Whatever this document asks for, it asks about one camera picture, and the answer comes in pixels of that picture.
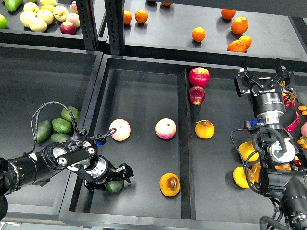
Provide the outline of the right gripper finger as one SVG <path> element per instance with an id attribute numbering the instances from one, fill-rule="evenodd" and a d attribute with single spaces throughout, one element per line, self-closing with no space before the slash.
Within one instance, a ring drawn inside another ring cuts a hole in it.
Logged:
<path id="1" fill-rule="evenodd" d="M 258 95 L 256 87 L 260 87 L 260 81 L 253 76 L 248 76 L 245 59 L 241 62 L 241 68 L 238 74 L 234 77 L 234 84 L 238 96 L 247 94 Z"/>
<path id="2" fill-rule="evenodd" d="M 269 87 L 280 93 L 292 93 L 294 89 L 294 78 L 292 72 L 281 64 L 280 58 L 275 59 L 274 68 L 276 75 L 271 79 Z"/>

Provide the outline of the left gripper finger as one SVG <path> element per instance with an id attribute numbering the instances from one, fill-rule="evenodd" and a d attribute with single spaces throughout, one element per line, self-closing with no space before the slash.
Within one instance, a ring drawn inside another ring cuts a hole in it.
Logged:
<path id="1" fill-rule="evenodd" d="M 106 186 L 104 184 L 99 184 L 99 183 L 96 183 L 96 182 L 89 182 L 87 180 L 84 180 L 84 186 L 89 191 L 94 191 L 94 190 L 106 191 Z"/>
<path id="2" fill-rule="evenodd" d="M 131 178 L 133 177 L 133 169 L 127 164 L 114 164 L 114 174 L 112 180 L 121 181 L 125 180 L 128 183 L 131 183 Z"/>

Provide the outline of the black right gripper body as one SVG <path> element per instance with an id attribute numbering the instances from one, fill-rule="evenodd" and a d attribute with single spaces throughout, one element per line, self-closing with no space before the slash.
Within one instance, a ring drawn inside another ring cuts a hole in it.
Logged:
<path id="1" fill-rule="evenodd" d="M 254 84 L 251 91 L 254 116 L 256 118 L 281 117 L 285 112 L 283 88 L 279 84 L 281 77 L 259 79 L 258 84 Z"/>

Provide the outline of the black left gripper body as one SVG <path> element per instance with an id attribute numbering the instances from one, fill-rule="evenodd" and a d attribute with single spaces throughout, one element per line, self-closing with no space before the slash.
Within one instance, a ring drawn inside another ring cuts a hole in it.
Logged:
<path id="1" fill-rule="evenodd" d="M 86 172 L 93 178 L 91 182 L 106 185 L 106 183 L 112 181 L 114 169 L 115 168 L 110 161 L 108 161 L 104 156 L 99 155 L 96 167 Z"/>

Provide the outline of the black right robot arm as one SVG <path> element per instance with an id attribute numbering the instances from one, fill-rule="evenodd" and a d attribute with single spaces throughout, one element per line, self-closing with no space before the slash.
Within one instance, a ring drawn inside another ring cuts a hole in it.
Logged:
<path id="1" fill-rule="evenodd" d="M 244 122 L 243 131 L 252 137 L 253 154 L 259 155 L 257 182 L 248 187 L 271 200 L 272 217 L 259 220 L 262 230 L 304 230 L 307 227 L 307 152 L 297 148 L 288 128 L 280 124 L 286 112 L 284 93 L 294 92 L 293 73 L 275 61 L 276 73 L 253 76 L 242 61 L 234 83 L 239 96 L 249 95 L 254 119 Z"/>

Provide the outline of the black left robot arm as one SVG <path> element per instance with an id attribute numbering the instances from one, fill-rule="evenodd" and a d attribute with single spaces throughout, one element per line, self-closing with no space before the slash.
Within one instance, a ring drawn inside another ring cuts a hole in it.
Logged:
<path id="1" fill-rule="evenodd" d="M 106 138 L 116 133 L 112 128 L 105 134 L 92 137 L 86 129 L 78 130 L 71 109 L 62 104 L 72 119 L 73 135 L 63 143 L 53 142 L 40 152 L 31 150 L 21 157 L 0 160 L 0 217 L 8 211 L 6 195 L 28 185 L 47 184 L 50 179 L 68 169 L 82 178 L 84 186 L 93 191 L 104 190 L 112 181 L 130 182 L 133 169 L 127 164 L 115 168 L 104 156 L 98 154 L 97 141 L 106 143 Z"/>

